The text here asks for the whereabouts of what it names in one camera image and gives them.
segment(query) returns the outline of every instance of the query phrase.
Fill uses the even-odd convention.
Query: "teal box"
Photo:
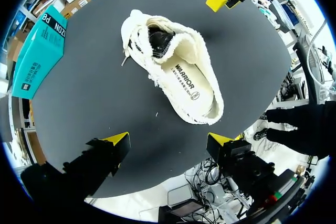
[[[32,99],[44,78],[62,58],[67,20],[49,6],[28,34],[18,55],[12,95]]]

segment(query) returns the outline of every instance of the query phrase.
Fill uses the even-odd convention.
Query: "shoe insole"
[[[169,78],[169,89],[181,107],[195,115],[207,115],[212,108],[214,92],[195,64],[174,54],[161,65]]]

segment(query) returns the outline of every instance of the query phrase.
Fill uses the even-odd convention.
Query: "black cable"
[[[243,211],[243,208],[244,208],[244,205],[242,204],[242,203],[240,203],[241,205],[242,205],[242,207],[240,208],[240,210],[239,210],[239,212],[238,212],[238,214],[237,214],[237,218],[238,219],[240,219],[241,218],[241,216],[242,216],[242,211]]]

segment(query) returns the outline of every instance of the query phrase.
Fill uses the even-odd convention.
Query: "white sneaker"
[[[121,27],[125,59],[131,56],[192,124],[216,123],[224,102],[205,42],[195,30],[162,16],[132,10]]]

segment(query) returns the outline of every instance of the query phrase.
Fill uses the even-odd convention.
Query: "black round table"
[[[249,0],[218,13],[205,2],[94,0],[69,19],[64,56],[33,98],[34,119],[47,161],[58,169],[90,139],[130,133],[130,152],[94,197],[141,191],[182,174],[208,157],[208,132],[237,136],[280,88],[291,61],[267,18]],[[219,122],[184,122],[144,69],[131,58],[121,67],[120,28],[132,9],[202,34],[224,99]]]

